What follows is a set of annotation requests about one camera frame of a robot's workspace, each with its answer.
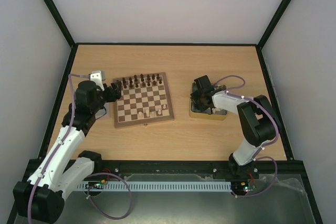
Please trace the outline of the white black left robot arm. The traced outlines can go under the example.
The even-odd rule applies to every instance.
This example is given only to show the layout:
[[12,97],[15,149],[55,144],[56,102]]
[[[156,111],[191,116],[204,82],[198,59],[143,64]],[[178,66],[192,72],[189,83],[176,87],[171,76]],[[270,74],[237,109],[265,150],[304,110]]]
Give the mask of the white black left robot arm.
[[28,218],[29,223],[32,220],[55,223],[69,195],[100,166],[101,155],[89,152],[77,158],[70,168],[66,167],[96,122],[97,112],[106,103],[120,99],[121,88],[121,81],[108,86],[95,76],[80,82],[76,89],[70,89],[69,111],[54,145],[28,180],[18,182],[13,189],[17,212]]

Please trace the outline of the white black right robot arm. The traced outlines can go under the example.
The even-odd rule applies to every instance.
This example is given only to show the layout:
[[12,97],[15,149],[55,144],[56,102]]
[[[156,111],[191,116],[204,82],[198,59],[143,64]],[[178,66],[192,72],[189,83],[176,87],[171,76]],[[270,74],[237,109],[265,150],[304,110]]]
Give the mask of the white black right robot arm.
[[239,148],[230,154],[228,169],[232,176],[239,178],[260,151],[278,141],[281,124],[266,96],[237,95],[231,93],[232,89],[212,84],[205,75],[194,80],[190,98],[191,110],[196,113],[238,115],[244,138]]

